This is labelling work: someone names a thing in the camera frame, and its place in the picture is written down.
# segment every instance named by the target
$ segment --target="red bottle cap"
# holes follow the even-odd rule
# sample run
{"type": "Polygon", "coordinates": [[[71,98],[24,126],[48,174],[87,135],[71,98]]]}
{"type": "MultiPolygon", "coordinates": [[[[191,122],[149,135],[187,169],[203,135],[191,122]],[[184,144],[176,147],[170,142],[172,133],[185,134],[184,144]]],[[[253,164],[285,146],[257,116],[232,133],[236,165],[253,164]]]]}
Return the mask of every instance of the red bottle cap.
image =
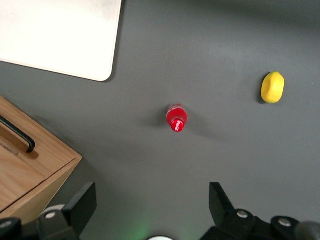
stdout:
{"type": "Polygon", "coordinates": [[[176,118],[171,122],[170,126],[173,131],[179,133],[185,128],[185,123],[180,118],[176,118]]]}
{"type": "Polygon", "coordinates": [[[166,114],[166,121],[174,132],[181,132],[188,122],[188,114],[184,106],[179,103],[172,104],[166,114]]]}

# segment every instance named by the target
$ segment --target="gray tabletop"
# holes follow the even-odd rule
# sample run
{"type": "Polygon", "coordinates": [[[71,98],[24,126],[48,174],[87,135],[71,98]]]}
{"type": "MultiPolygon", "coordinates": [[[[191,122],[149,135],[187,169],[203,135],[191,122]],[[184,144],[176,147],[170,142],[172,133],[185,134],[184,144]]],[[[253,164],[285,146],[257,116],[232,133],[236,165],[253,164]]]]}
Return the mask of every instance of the gray tabletop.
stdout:
{"type": "Polygon", "coordinates": [[[0,94],[83,156],[51,205],[96,182],[83,240],[198,240],[220,182],[264,221],[320,222],[319,12],[319,1],[125,1],[106,82],[1,62],[0,94]],[[283,97],[262,104],[272,71],[283,97]],[[176,102],[189,113],[181,133],[166,124],[176,102]]]}

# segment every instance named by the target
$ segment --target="black handle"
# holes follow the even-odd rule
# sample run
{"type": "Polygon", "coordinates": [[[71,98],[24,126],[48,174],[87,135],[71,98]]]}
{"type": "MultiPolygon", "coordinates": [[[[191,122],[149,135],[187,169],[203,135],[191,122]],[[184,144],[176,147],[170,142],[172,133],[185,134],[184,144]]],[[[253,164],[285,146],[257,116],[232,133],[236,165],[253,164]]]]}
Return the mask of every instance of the black handle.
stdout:
{"type": "Polygon", "coordinates": [[[21,138],[23,138],[29,144],[29,148],[26,151],[28,154],[35,149],[35,141],[1,115],[0,122],[3,123],[9,129],[11,129],[13,132],[15,132],[17,135],[19,135],[21,138]]]}

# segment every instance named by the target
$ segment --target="white board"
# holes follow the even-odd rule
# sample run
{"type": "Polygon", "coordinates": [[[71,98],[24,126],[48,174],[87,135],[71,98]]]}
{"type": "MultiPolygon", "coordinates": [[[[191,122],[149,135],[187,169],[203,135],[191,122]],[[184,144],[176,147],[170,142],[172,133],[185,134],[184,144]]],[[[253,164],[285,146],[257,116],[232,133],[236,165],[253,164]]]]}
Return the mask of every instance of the white board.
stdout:
{"type": "Polygon", "coordinates": [[[105,81],[122,0],[1,0],[0,61],[105,81]]]}

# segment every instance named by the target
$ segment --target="wooden drawer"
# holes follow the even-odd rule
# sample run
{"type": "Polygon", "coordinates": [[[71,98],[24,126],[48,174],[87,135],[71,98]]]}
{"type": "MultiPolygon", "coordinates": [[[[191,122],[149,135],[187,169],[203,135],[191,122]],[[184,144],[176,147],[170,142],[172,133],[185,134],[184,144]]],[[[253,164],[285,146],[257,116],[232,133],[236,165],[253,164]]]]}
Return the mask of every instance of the wooden drawer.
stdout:
{"type": "Polygon", "coordinates": [[[43,175],[9,151],[0,149],[0,212],[38,186],[44,179],[43,175]]]}
{"type": "Polygon", "coordinates": [[[41,213],[82,157],[1,96],[0,115],[35,142],[27,153],[28,143],[0,122],[0,217],[19,212],[17,217],[30,220],[41,213]],[[26,209],[36,197],[41,204],[26,209]]]}
{"type": "Polygon", "coordinates": [[[35,141],[35,149],[32,153],[26,153],[28,145],[0,124],[2,142],[16,150],[19,159],[46,178],[56,173],[75,157],[80,157],[74,150],[1,96],[0,115],[30,136],[35,141]]]}

